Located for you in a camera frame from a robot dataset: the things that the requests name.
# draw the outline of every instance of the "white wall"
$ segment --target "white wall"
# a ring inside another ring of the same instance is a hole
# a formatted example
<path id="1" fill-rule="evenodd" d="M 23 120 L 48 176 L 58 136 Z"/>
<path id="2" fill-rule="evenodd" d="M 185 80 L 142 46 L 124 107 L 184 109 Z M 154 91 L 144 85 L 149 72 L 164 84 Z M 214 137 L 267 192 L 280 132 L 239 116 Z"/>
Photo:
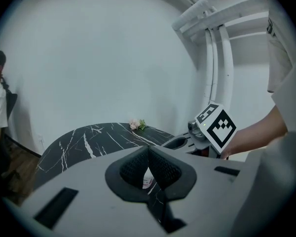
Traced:
<path id="1" fill-rule="evenodd" d="M 0 29 L 3 75 L 19 95 L 13 139 L 42 154 L 75 128 L 130 118 L 172 134 L 199 110 L 197 49 L 164 0 L 41 0 Z"/>

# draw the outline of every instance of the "black marble table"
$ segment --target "black marble table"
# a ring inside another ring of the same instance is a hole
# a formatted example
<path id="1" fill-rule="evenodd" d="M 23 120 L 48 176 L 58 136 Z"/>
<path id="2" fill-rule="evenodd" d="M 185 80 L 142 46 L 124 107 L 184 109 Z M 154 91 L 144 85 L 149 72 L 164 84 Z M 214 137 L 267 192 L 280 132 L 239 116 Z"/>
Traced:
<path id="1" fill-rule="evenodd" d="M 80 161 L 137 146 L 160 146 L 171 138 L 171 134 L 150 126 L 143 131 L 131 130 L 127 123 L 94 124 L 75 129 L 45 150 L 37 166 L 34 189 Z M 155 180 L 147 190 L 154 186 Z"/>

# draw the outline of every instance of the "black and white fiducial marker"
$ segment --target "black and white fiducial marker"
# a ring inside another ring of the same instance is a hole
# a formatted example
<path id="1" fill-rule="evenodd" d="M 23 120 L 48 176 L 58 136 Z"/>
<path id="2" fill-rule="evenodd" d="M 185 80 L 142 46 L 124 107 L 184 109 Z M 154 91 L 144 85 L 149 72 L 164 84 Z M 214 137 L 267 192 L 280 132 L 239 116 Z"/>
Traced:
<path id="1" fill-rule="evenodd" d="M 219 153 L 224 150 L 237 131 L 230 115 L 220 104 L 209 104 L 195 117 L 195 120 L 202 133 Z"/>

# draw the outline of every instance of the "pink flower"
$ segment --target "pink flower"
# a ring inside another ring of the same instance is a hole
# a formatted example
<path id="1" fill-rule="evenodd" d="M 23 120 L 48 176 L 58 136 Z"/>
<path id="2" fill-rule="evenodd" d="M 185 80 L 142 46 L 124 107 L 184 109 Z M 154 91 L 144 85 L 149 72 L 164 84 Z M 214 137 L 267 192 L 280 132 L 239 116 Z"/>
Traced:
<path id="1" fill-rule="evenodd" d="M 140 126 L 140 121 L 138 119 L 131 119 L 129 121 L 130 129 L 135 130 Z"/>

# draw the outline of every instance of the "white curved rail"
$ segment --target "white curved rail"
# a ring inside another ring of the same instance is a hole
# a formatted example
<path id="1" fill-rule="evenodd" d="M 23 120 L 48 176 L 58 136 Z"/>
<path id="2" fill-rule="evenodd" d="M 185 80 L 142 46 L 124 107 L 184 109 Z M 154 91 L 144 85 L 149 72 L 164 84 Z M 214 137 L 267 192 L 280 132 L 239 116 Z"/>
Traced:
<path id="1" fill-rule="evenodd" d="M 219 27 L 219 32 L 222 37 L 222 51 L 223 51 L 223 91 L 222 91 L 222 104 L 229 111 L 231 98 L 232 98 L 232 87 L 233 87 L 233 59 L 231 44 L 226 30 L 225 25 Z"/>
<path id="2" fill-rule="evenodd" d="M 203 95 L 203 101 L 201 109 L 205 109 L 208 106 L 211 98 L 212 84 L 213 84 L 213 45 L 212 38 L 209 30 L 205 31 L 206 47 L 207 47 L 207 66 L 206 66 L 206 84 Z"/>
<path id="3" fill-rule="evenodd" d="M 209 30 L 212 37 L 212 46 L 213 46 L 213 84 L 210 103 L 215 102 L 216 92 L 217 92 L 217 83 L 218 83 L 218 52 L 216 38 L 213 30 Z"/>

